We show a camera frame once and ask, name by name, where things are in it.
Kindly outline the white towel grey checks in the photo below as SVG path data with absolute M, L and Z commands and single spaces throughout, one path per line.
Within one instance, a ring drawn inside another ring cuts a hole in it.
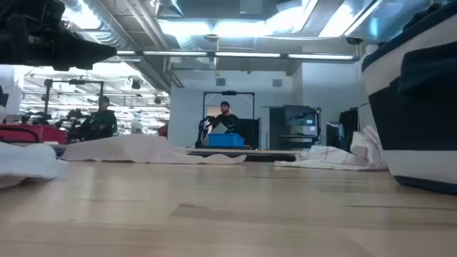
M 15 146 L 0 142 L 0 189 L 17 186 L 28 178 L 54 179 L 67 164 L 57 158 L 50 145 Z

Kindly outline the blue plastic bin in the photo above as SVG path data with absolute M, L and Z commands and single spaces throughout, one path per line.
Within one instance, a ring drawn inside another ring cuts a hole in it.
M 211 133 L 209 146 L 213 147 L 244 147 L 245 138 L 237 133 Z

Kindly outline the long ceiling light bar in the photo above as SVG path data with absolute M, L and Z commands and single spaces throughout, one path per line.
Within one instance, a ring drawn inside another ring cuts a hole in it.
M 258 59 L 296 59 L 312 61 L 358 61 L 359 56 L 343 54 L 279 54 L 265 52 L 232 51 L 117 51 L 118 56 L 165 56 L 165 57 L 234 57 Z

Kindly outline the dark monitor cabinet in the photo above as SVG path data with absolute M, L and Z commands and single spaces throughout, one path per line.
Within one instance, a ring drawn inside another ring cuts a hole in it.
M 321 109 L 284 105 L 269 110 L 269 148 L 302 151 L 320 141 Z

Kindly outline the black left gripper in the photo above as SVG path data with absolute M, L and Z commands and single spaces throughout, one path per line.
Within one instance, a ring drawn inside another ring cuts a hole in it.
M 66 53 L 70 39 L 61 14 L 43 14 L 33 17 L 26 14 L 0 16 L 0 64 L 24 66 L 52 66 L 56 70 L 71 67 L 92 70 L 94 64 L 117 55 L 108 45 L 79 40 L 75 56 Z

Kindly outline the person in black shirt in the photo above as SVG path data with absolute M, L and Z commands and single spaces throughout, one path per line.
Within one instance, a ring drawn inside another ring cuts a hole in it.
M 220 91 L 220 92 L 215 92 L 215 91 L 205 91 L 204 92 L 204 104 L 206 104 L 206 96 L 208 94 L 218 94 L 221 96 L 238 96 L 238 95 L 243 95 L 243 96 L 250 96 L 251 97 L 251 111 L 250 111 L 250 118 L 249 119 L 256 119 L 256 110 L 255 110 L 255 99 L 256 95 L 253 92 L 237 92 L 237 91 Z M 209 146 L 209 134 L 211 133 L 226 133 L 227 128 L 223 125 L 218 125 L 215 129 L 212 129 L 211 127 L 209 128 L 209 131 L 202 141 L 201 147 L 200 148 L 227 148 L 227 149 L 233 149 L 234 147 L 213 147 Z M 244 147 L 239 147 L 239 148 L 234 148 L 234 149 L 253 149 L 250 146 L 246 146 L 244 144 Z

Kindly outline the navy fabric basket white stripe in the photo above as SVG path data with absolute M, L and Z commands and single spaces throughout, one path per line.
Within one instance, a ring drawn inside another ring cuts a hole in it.
M 361 70 L 395 180 L 457 195 L 457 0 L 417 13 Z

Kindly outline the black box beside person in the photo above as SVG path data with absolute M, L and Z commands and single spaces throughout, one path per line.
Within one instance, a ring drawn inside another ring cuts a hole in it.
M 238 119 L 235 124 L 235 132 L 245 139 L 245 145 L 258 148 L 259 145 L 259 119 Z

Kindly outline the white towel red checks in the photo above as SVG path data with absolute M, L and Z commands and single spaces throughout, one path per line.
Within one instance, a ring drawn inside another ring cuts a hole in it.
M 294 161 L 275 161 L 274 166 L 343 171 L 387 171 L 377 130 L 372 126 L 354 132 L 349 151 L 332 146 L 312 146 Z

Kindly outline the red storage box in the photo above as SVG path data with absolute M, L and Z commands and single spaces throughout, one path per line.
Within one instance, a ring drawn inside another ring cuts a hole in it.
M 10 143 L 46 143 L 65 144 L 67 131 L 50 125 L 0 125 L 0 139 Z

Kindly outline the person at side station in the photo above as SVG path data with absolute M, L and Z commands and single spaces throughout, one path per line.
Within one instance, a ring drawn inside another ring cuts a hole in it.
M 82 141 L 110 138 L 117 132 L 117 118 L 109 106 L 109 98 L 101 96 L 98 111 L 92 113 L 81 125 Z

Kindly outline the black gantry frame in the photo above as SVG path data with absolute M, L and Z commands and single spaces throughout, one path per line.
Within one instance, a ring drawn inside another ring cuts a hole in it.
M 84 80 L 84 79 L 70 79 L 70 80 L 45 79 L 44 86 L 46 88 L 46 92 L 45 92 L 45 97 L 44 97 L 44 112 L 43 112 L 44 118 L 48 117 L 49 99 L 50 99 L 50 95 L 51 95 L 50 91 L 51 91 L 51 87 L 53 86 L 54 83 L 65 83 L 65 84 L 71 84 L 71 85 L 98 84 L 100 89 L 99 89 L 99 92 L 97 93 L 97 96 L 99 98 L 101 98 L 104 95 L 104 88 L 105 88 L 104 81 L 94 81 L 94 80 Z

